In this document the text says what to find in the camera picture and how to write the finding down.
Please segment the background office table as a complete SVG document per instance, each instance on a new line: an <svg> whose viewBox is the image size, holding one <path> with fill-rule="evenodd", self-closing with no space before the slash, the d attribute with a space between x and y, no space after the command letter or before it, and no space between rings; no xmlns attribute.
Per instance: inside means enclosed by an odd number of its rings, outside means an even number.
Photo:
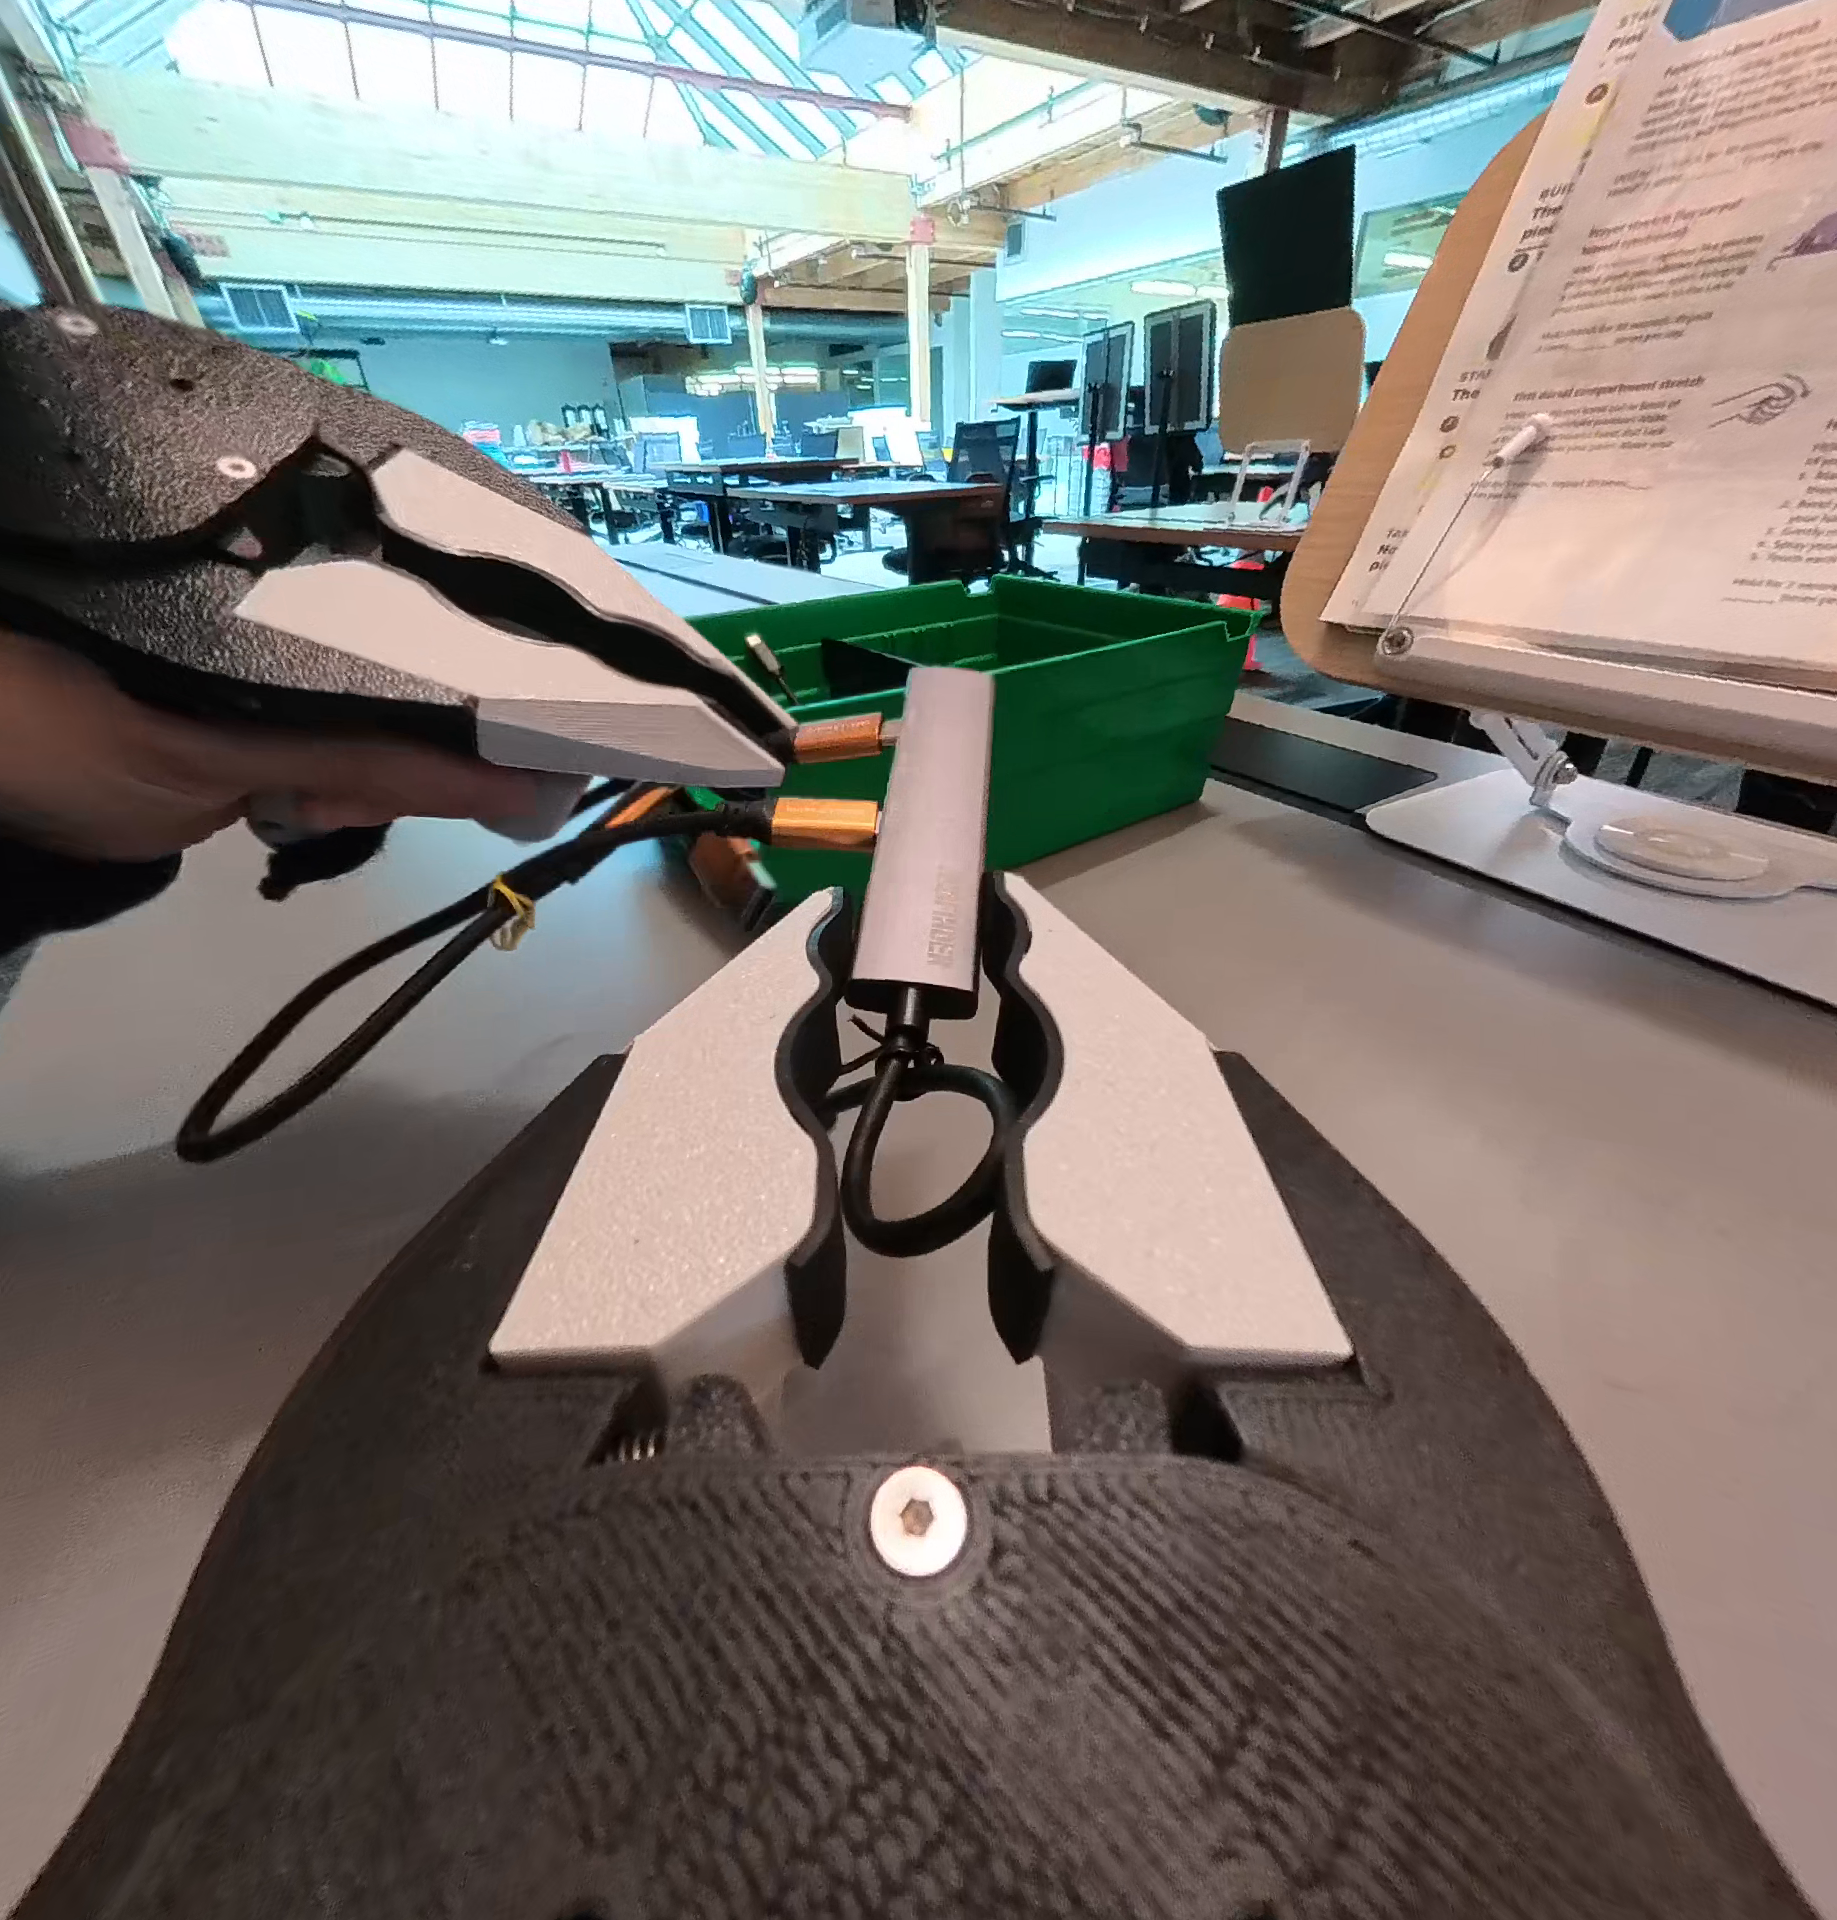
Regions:
<svg viewBox="0 0 1837 1920"><path fill-rule="evenodd" d="M974 584L999 574L1007 548L1007 493L1001 483L942 483L934 478L842 475L778 478L751 463L664 467L662 493L675 503L703 506L715 550L731 553L735 539L761 530L782 545L787 566L819 574L826 550L854 526L874 514L905 530L911 586Z"/></svg>

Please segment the black office chair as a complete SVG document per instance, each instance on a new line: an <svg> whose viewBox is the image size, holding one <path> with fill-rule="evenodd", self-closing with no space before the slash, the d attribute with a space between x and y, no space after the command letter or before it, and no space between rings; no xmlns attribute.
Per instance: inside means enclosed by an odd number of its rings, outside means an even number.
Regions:
<svg viewBox="0 0 1837 1920"><path fill-rule="evenodd" d="M1013 409L994 421L968 421L954 426L948 478L959 487L994 490L984 542L976 548L976 571L984 574L1018 574L1053 580L1038 563L1035 540L1041 528L1038 510L1040 459L1038 412Z"/></svg>

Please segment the ceiling projector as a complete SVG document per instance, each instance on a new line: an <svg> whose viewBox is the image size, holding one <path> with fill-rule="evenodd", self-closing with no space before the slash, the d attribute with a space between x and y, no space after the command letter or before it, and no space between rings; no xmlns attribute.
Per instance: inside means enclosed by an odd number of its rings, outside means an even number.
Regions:
<svg viewBox="0 0 1837 1920"><path fill-rule="evenodd" d="M910 69L930 49L925 9L918 26L901 21L898 2L805 2L793 33L806 71L838 75L849 89L867 89Z"/></svg>

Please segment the grey USB hub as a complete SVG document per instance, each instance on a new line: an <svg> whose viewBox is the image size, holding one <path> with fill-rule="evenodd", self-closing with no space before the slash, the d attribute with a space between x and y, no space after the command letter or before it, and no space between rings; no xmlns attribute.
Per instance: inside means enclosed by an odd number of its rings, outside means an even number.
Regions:
<svg viewBox="0 0 1837 1920"><path fill-rule="evenodd" d="M882 1037L869 1078L832 1098L836 1111L858 1112L838 1175L842 1222L884 1259L930 1255L993 1214L1018 1121L1003 1081L946 1061L930 1039L938 1022L977 1009L994 704L994 679L976 668L919 667L905 686L847 988L855 1012L882 1016ZM948 1198L892 1218L874 1201L879 1149L898 1106L929 1095L977 1104L986 1149Z"/></svg>

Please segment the black hanging panel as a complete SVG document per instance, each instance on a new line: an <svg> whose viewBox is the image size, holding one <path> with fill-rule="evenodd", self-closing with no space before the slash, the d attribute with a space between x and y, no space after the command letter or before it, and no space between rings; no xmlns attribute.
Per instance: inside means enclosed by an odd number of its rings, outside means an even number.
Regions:
<svg viewBox="0 0 1837 1920"><path fill-rule="evenodd" d="M1219 188L1231 328L1353 303L1358 148L1342 145Z"/></svg>

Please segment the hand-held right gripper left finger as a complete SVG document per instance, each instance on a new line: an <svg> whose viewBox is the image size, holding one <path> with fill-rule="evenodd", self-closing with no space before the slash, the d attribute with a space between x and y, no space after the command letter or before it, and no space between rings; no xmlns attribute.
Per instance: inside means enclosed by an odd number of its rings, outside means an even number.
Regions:
<svg viewBox="0 0 1837 1920"><path fill-rule="evenodd" d="M622 1059L494 1333L506 1374L612 1374L755 1399L835 1352L847 1309L828 1099L855 948L812 894Z"/></svg>

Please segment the green divided storage bin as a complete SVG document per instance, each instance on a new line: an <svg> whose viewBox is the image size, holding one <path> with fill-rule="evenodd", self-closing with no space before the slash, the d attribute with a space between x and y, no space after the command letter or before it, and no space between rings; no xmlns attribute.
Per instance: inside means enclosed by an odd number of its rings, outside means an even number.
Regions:
<svg viewBox="0 0 1837 1920"><path fill-rule="evenodd" d="M986 864L1018 871L1195 804L1241 679L1216 605L1003 574L701 616L695 631L764 679L780 663L800 725L902 716L914 668L996 686Z"/></svg>

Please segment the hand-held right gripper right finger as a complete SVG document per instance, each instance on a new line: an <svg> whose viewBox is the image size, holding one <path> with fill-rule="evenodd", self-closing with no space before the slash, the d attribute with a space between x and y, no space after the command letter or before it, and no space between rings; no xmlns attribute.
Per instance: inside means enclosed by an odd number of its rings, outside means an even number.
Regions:
<svg viewBox="0 0 1837 1920"><path fill-rule="evenodd" d="M1053 1432L1149 1395L1344 1381L1356 1344L1209 1037L1026 879L988 880L990 1063L1018 1112L988 1309L1040 1364Z"/></svg>

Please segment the printed instruction sheet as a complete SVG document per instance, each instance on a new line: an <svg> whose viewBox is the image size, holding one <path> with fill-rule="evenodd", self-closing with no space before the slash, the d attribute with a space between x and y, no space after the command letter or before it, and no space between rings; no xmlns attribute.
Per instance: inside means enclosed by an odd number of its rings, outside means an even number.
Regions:
<svg viewBox="0 0 1837 1920"><path fill-rule="evenodd" d="M1327 605L1837 692L1837 2L1642 20Z"/></svg>

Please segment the person's left hand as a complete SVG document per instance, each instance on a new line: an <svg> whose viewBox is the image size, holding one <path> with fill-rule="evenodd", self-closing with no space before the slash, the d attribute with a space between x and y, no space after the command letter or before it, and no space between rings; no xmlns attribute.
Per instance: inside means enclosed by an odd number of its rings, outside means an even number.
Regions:
<svg viewBox="0 0 1837 1920"><path fill-rule="evenodd" d="M472 819L482 770L392 741L215 726L147 707L47 643L0 631L0 829L65 853L150 860L253 817L308 829Z"/></svg>

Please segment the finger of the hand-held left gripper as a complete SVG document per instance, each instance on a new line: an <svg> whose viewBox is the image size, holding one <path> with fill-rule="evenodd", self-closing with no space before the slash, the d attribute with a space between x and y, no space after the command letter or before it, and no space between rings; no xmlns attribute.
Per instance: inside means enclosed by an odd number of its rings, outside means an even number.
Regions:
<svg viewBox="0 0 1837 1920"><path fill-rule="evenodd" d="M778 787L780 751L716 692L642 679L560 641L465 614L403 571L363 559L266 573L238 616L461 696L475 751L531 772Z"/></svg>
<svg viewBox="0 0 1837 1920"><path fill-rule="evenodd" d="M412 451L369 470L377 516L450 605L599 660L634 691L680 694L756 744L787 744L787 710L535 489L518 498Z"/></svg>

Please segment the wooden document stand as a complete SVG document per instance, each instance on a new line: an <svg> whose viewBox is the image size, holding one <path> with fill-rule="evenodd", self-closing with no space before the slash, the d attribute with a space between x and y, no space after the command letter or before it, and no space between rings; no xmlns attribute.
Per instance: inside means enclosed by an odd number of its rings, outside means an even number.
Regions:
<svg viewBox="0 0 1837 1920"><path fill-rule="evenodd" d="M1543 241L1577 144L1592 138L1587 111L1662 6L1601 6L1541 126L1459 206L1302 536L1287 633L1324 676L1457 707L1507 759L1503 772L1373 805L1379 839L1837 1009L1835 839L1585 775L1560 746L1587 734L1837 789L1837 692L1327 616L1366 528L1382 528L1379 503L1413 501L1434 481L1434 459L1406 448L1434 394L1462 394L1441 362L1492 307L1474 286L1515 241L1531 253Z"/></svg>
<svg viewBox="0 0 1837 1920"><path fill-rule="evenodd" d="M1219 349L1217 436L1238 456L1231 501L1241 516L1284 520L1308 484L1330 478L1363 397L1363 319L1350 305L1234 324ZM1257 467L1289 461L1289 478L1259 509L1244 490Z"/></svg>

